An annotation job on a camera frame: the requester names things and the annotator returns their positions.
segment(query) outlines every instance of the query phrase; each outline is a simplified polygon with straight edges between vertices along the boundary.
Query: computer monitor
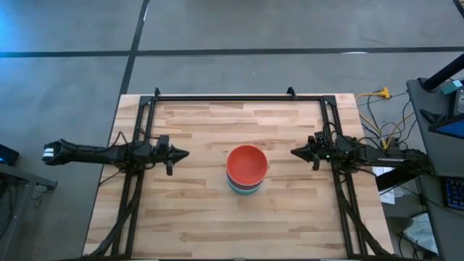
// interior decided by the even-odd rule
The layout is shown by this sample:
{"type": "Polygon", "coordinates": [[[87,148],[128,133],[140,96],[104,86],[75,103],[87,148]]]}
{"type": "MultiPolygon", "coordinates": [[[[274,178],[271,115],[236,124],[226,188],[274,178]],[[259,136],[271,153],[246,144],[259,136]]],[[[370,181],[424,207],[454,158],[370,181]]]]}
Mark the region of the computer monitor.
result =
{"type": "Polygon", "coordinates": [[[429,131],[464,139],[464,114],[450,117],[428,127],[429,131]]]}

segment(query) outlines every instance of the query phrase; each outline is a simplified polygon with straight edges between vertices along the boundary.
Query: stacked bowls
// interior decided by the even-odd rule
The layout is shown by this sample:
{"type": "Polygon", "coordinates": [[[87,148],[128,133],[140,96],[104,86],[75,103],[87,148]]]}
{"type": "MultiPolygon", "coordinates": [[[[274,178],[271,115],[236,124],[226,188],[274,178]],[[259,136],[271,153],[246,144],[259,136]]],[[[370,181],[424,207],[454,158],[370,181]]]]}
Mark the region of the stacked bowls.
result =
{"type": "Polygon", "coordinates": [[[268,171],[268,159],[255,146],[235,148],[227,158],[227,183],[238,194],[256,192],[268,171]]]}

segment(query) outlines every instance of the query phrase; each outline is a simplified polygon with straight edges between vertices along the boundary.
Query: electrical connector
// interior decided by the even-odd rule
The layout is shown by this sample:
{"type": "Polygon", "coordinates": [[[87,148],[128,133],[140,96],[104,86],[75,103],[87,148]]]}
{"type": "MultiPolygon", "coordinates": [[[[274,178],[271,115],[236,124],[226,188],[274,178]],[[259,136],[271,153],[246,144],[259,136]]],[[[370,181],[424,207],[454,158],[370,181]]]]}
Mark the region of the electrical connector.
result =
{"type": "Polygon", "coordinates": [[[383,97],[384,99],[390,99],[392,97],[392,95],[390,95],[388,87],[383,87],[382,91],[378,92],[378,95],[383,97]]]}

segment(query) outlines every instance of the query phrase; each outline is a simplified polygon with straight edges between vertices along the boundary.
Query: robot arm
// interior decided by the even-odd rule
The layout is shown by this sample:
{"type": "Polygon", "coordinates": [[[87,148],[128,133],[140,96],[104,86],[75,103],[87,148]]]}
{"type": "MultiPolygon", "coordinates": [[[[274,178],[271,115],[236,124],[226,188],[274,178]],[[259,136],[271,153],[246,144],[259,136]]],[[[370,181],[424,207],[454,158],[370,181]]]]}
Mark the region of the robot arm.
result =
{"type": "Polygon", "coordinates": [[[68,162],[110,164],[124,169],[130,164],[146,165],[163,162],[168,175],[173,174],[173,165],[189,152],[169,145],[169,136],[161,135],[157,145],[148,141],[136,141],[110,147],[77,145],[60,139],[46,144],[42,160],[47,165],[63,165],[68,162]]]}

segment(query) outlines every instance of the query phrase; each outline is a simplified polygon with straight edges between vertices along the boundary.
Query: black pole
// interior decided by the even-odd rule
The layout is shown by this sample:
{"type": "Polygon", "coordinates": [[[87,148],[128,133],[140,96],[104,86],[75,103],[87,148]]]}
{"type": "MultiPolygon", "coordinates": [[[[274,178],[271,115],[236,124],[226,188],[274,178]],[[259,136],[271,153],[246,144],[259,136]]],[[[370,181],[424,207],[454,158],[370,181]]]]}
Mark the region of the black pole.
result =
{"type": "Polygon", "coordinates": [[[434,91],[436,87],[450,79],[453,75],[464,69],[464,54],[461,54],[454,61],[449,63],[439,72],[422,83],[422,88],[426,91],[434,91]]]}

